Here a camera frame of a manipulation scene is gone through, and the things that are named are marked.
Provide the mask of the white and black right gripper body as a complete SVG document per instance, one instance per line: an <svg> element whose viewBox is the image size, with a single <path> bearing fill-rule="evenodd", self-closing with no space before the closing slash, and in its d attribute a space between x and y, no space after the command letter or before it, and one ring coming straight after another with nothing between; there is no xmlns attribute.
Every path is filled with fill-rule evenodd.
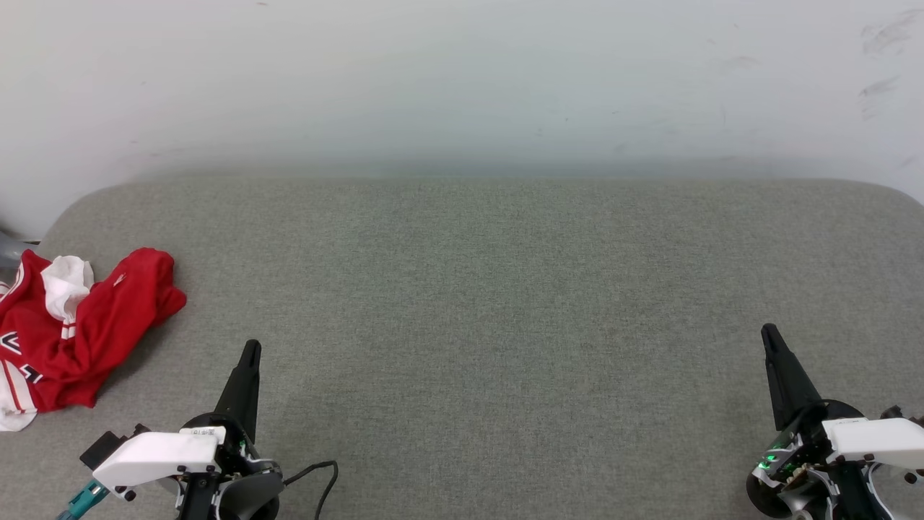
<svg viewBox="0 0 924 520"><path fill-rule="evenodd" d="M910 520L877 490L877 474L887 467L924 485L924 428L871 420L822 399L778 431L746 478L746 493L775 520Z"/></svg>

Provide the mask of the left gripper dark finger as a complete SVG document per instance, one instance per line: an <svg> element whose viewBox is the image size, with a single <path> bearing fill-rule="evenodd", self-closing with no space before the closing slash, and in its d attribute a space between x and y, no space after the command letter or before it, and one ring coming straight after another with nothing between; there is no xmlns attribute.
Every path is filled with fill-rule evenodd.
<svg viewBox="0 0 924 520"><path fill-rule="evenodd" d="M262 352L263 346L257 339L249 339L245 343L214 408L217 414L237 421L248 440L253 442L256 441Z"/></svg>

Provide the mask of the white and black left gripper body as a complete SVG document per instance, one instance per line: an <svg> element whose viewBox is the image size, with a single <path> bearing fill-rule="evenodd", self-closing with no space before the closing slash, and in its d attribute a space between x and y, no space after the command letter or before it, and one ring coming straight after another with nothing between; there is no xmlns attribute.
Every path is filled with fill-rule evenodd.
<svg viewBox="0 0 924 520"><path fill-rule="evenodd" d="M237 421L208 412L176 432L130 438L92 477L125 501L155 482L175 494L176 520L276 520L282 471Z"/></svg>

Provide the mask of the red and white basketball jersey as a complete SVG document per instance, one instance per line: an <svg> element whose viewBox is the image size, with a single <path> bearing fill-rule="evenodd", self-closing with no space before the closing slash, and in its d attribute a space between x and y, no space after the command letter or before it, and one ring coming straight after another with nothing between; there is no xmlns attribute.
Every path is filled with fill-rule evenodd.
<svg viewBox="0 0 924 520"><path fill-rule="evenodd" d="M95 406L144 335L187 302L174 268L170 254L141 248L96 281L78 256L24 251L14 279L0 280L0 432Z"/></svg>

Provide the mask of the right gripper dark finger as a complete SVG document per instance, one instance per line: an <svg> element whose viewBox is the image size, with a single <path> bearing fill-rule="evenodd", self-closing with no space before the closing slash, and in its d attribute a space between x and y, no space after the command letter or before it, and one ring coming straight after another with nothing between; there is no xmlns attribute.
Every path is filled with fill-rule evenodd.
<svg viewBox="0 0 924 520"><path fill-rule="evenodd" d="M804 408L821 401L821 395L775 324L764 324L760 335L765 351L773 422L776 430L782 431Z"/></svg>

